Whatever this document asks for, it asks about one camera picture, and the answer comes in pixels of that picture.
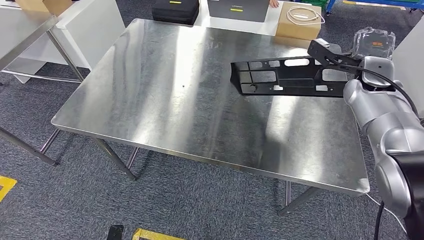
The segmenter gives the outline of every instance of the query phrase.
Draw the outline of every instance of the black case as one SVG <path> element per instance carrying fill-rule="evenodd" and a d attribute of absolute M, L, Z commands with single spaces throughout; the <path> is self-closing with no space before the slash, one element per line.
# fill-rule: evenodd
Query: black case
<path fill-rule="evenodd" d="M 193 25 L 199 7 L 199 0 L 157 0 L 151 14 L 156 21 Z"/>

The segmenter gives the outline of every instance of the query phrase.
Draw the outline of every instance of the plastic bag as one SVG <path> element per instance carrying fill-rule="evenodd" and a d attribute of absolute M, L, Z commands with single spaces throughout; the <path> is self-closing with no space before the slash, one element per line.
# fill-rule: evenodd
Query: plastic bag
<path fill-rule="evenodd" d="M 395 40 L 393 32 L 389 34 L 387 31 L 368 26 L 355 33 L 352 57 L 362 59 L 365 56 L 374 56 L 392 59 Z"/>

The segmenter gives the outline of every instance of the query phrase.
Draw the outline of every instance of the gray carpet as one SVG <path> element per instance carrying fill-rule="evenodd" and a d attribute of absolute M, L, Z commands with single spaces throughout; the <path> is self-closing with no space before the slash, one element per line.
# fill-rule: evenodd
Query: gray carpet
<path fill-rule="evenodd" d="M 118 0 L 125 24 L 151 19 L 153 0 Z M 351 47 L 354 32 L 366 26 L 393 31 L 397 43 L 419 21 L 419 11 L 336 4 L 320 36 Z M 40 74 L 67 67 L 47 64 Z M 50 119 L 76 89 L 75 84 L 30 80 L 20 84 L 0 74 L 0 125 L 33 146 L 53 132 Z M 370 194 L 379 200 L 374 159 L 362 137 Z M 110 143 L 124 159 L 132 148 Z M 18 181 L 0 203 L 0 240 L 105 240 L 110 225 L 125 225 L 124 239 L 143 228 L 187 240 L 368 240 L 378 206 L 366 196 L 325 191 L 295 212 L 278 217 L 285 182 L 226 167 L 141 150 L 128 180 L 87 137 L 61 132 L 48 155 L 58 167 L 37 161 L 0 139 L 0 175 Z M 293 184 L 293 197 L 306 187 Z M 406 240 L 396 220 L 384 212 L 380 239 Z"/>

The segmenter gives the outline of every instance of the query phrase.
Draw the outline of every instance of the human hand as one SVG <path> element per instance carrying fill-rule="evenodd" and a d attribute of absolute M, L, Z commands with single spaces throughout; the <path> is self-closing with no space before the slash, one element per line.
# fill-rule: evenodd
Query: human hand
<path fill-rule="evenodd" d="M 278 8 L 279 2 L 277 0 L 269 0 L 269 5 L 271 8 Z"/>

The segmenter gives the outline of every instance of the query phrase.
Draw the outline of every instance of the yellow floor marking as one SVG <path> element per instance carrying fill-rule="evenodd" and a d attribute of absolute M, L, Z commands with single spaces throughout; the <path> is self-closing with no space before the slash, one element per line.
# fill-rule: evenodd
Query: yellow floor marking
<path fill-rule="evenodd" d="M 348 0 L 343 0 L 343 3 L 344 4 L 365 5 L 365 6 L 375 6 L 375 7 L 400 8 L 402 10 L 406 10 L 406 8 L 403 7 L 403 6 L 393 6 L 393 5 L 378 4 L 378 3 L 367 3 L 367 2 L 348 1 Z"/>
<path fill-rule="evenodd" d="M 132 240 L 142 240 L 142 239 L 148 239 L 148 240 L 184 240 L 178 237 L 174 236 L 168 236 L 165 234 L 147 231 L 141 228 L 137 228 L 135 230 L 134 236 L 132 236 Z"/>
<path fill-rule="evenodd" d="M 0 176 L 0 202 L 5 198 L 6 194 L 15 186 L 18 181 L 5 176 Z"/>

